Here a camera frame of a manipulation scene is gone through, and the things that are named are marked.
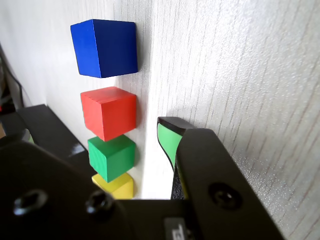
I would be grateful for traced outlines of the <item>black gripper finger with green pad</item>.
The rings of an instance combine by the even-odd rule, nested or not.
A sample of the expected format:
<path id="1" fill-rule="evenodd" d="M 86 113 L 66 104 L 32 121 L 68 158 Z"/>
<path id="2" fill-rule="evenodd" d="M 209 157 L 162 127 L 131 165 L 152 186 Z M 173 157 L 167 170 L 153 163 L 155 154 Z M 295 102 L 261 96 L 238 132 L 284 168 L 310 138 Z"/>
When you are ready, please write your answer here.
<path id="1" fill-rule="evenodd" d="M 27 140 L 0 140 L 0 237 L 3 240 L 132 240 L 113 197 Z"/>
<path id="2" fill-rule="evenodd" d="M 187 230 L 194 239 L 283 238 L 213 130 L 160 116 L 157 140 L 173 170 L 171 198 L 187 203 Z"/>

